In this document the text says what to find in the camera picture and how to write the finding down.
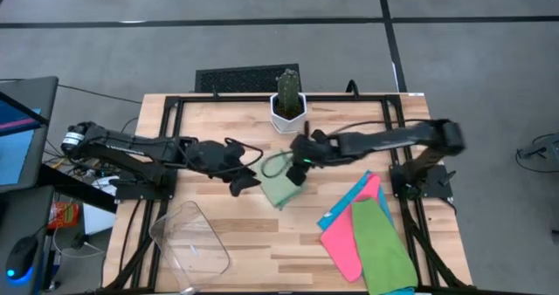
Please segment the pink microfiber towel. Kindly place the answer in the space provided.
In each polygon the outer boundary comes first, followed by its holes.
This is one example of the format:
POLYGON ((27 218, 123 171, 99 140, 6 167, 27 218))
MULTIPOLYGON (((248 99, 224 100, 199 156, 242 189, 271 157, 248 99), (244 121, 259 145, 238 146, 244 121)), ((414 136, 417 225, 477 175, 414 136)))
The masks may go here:
POLYGON ((317 225, 322 230, 320 242, 341 275, 350 283, 362 275, 362 264, 354 239, 352 204, 372 199, 378 202, 380 177, 371 171, 352 186, 317 225))

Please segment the computer monitor blue screen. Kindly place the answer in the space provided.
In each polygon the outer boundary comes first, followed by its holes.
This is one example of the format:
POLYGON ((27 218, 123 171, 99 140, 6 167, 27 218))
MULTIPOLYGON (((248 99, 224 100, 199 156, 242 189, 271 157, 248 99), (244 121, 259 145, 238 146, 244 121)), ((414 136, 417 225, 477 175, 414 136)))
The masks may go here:
POLYGON ((58 85, 54 76, 0 82, 0 194, 37 184, 58 85))

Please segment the black vent grille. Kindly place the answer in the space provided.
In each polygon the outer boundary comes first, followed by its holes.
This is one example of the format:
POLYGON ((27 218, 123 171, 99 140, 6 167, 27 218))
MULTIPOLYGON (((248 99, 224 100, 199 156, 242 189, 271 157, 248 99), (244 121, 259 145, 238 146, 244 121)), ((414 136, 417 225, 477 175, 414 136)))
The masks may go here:
POLYGON ((275 93, 285 70, 300 72, 298 64, 243 66, 197 70, 196 93, 275 93))

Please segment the black desk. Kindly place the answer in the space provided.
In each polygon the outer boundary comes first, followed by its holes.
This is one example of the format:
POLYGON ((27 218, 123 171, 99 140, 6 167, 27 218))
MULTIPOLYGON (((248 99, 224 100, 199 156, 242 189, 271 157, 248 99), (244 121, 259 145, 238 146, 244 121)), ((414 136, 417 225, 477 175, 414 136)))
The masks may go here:
POLYGON ((46 186, 0 194, 0 295, 39 295, 42 290, 46 224, 53 193, 53 187, 46 186), (16 242, 27 236, 38 240, 31 273, 14 282, 6 275, 5 264, 16 242))

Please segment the black computer mouse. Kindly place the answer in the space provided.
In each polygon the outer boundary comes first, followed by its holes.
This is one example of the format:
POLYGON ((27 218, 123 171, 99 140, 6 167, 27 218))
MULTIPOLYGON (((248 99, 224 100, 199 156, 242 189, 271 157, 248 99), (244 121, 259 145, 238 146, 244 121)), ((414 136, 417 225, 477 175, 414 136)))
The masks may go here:
POLYGON ((14 244, 5 263, 5 274, 11 283, 22 284, 30 279, 37 249, 34 236, 22 237, 14 244))

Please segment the green cactus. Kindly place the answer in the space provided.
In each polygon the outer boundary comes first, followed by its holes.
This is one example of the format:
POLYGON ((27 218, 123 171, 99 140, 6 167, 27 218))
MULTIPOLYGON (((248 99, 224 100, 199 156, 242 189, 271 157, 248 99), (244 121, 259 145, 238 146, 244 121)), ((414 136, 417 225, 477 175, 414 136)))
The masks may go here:
POLYGON ((286 69, 278 79, 275 112, 288 120, 297 117, 302 111, 298 95, 299 89, 299 74, 295 70, 286 69))

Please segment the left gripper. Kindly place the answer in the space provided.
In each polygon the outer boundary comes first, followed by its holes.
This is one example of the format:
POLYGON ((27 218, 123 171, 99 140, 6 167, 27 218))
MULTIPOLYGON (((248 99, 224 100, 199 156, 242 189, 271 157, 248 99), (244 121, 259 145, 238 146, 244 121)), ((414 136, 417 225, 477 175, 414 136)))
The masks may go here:
POLYGON ((255 187, 261 181, 252 175, 242 175, 240 158, 245 150, 235 142, 200 141, 190 146, 190 169, 229 182, 233 197, 238 197, 245 187, 255 187))

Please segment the clear plastic bin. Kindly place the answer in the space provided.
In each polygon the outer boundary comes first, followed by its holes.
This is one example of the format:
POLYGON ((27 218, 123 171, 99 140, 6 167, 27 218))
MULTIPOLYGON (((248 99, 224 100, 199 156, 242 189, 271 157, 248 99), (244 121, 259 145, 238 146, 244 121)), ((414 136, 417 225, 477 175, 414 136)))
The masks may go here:
POLYGON ((195 202, 159 217, 149 235, 178 283, 177 295, 195 295, 230 267, 226 248, 195 202))

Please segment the black aluminium rig frame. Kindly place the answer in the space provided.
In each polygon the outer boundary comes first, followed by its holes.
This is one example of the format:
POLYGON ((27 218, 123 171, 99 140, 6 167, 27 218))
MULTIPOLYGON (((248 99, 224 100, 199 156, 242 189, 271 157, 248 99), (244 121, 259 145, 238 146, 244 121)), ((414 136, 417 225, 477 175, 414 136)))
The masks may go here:
POLYGON ((427 197, 441 159, 463 147, 421 95, 225 94, 144 97, 147 146, 108 148, 170 196, 124 198, 103 284, 118 292, 365 292, 344 261, 377 253, 387 234, 410 285, 471 284, 454 212, 427 197))

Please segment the mint green microfiber towel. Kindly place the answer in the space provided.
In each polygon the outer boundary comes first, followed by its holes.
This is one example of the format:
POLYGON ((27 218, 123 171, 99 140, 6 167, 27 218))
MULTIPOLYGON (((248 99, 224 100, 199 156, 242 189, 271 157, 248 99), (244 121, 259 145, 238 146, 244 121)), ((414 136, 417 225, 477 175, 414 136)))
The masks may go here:
POLYGON ((291 164, 291 152, 279 150, 275 154, 264 156, 252 167, 257 173, 262 191, 275 209, 283 210, 307 187, 305 183, 296 186, 287 178, 286 173, 291 164))

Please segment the blue microfiber towel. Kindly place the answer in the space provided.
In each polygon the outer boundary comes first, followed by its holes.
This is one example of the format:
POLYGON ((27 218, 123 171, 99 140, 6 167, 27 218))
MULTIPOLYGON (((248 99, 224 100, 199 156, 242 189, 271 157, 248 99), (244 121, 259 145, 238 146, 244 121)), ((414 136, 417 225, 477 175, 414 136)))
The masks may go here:
POLYGON ((319 221, 320 242, 349 283, 369 295, 413 295, 417 272, 400 239, 381 179, 366 172, 319 221))

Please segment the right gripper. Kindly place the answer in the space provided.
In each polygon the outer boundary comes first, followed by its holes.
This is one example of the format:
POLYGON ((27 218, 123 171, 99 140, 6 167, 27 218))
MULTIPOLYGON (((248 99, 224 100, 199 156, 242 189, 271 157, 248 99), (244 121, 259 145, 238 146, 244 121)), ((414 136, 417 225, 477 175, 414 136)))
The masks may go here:
POLYGON ((294 168, 287 170, 286 177, 296 186, 300 186, 302 180, 307 178, 308 167, 333 166, 342 159, 339 148, 332 144, 329 137, 326 143, 320 144, 310 135, 299 134, 290 144, 294 168))

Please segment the orange packet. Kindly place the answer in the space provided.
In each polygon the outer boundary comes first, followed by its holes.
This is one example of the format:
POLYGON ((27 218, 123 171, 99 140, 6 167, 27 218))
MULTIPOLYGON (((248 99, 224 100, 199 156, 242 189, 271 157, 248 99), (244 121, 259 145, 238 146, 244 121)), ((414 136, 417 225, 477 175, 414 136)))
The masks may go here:
POLYGON ((51 206, 48 230, 71 228, 78 224, 79 205, 75 202, 54 202, 51 206))

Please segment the bright green microfiber towel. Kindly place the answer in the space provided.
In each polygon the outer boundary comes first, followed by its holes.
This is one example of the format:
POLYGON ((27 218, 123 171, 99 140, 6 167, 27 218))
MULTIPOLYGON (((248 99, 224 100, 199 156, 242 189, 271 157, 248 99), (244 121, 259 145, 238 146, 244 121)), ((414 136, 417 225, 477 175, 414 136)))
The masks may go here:
POLYGON ((418 286, 418 276, 397 231, 375 199, 351 205, 354 238, 370 295, 418 286))

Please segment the white box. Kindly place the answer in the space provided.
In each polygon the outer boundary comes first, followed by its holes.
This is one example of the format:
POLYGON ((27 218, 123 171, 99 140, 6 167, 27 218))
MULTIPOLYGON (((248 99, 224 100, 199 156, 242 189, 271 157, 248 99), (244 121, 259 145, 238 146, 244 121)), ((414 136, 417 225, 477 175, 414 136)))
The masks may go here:
POLYGON ((84 229, 87 235, 93 235, 114 226, 115 213, 85 203, 83 204, 83 216, 84 229))

